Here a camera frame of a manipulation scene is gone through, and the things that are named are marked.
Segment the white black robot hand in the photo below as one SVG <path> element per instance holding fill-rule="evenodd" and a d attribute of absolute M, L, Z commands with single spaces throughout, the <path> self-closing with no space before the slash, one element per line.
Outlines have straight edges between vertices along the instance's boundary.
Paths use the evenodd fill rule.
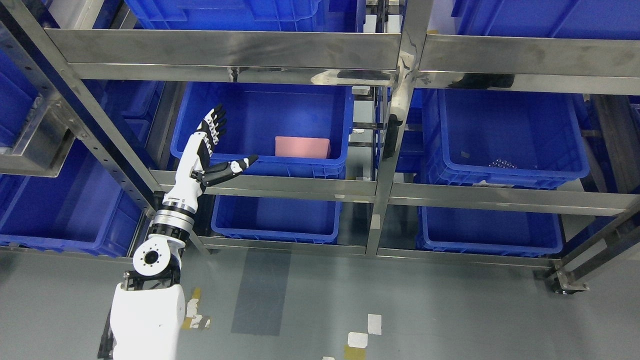
<path fill-rule="evenodd" d="M 174 175 L 174 186 L 162 199 L 163 210 L 196 214 L 198 198 L 205 189 L 228 182 L 243 174 L 258 155 L 211 165 L 215 147 L 226 132 L 226 110 L 219 104 L 212 108 L 190 135 Z"/>

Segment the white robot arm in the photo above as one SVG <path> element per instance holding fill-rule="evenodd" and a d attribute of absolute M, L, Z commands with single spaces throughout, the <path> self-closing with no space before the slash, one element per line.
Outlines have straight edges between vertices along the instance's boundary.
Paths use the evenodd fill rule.
<path fill-rule="evenodd" d="M 175 360 L 186 317 L 182 259 L 197 205 L 164 201 L 115 287 L 97 358 Z"/>

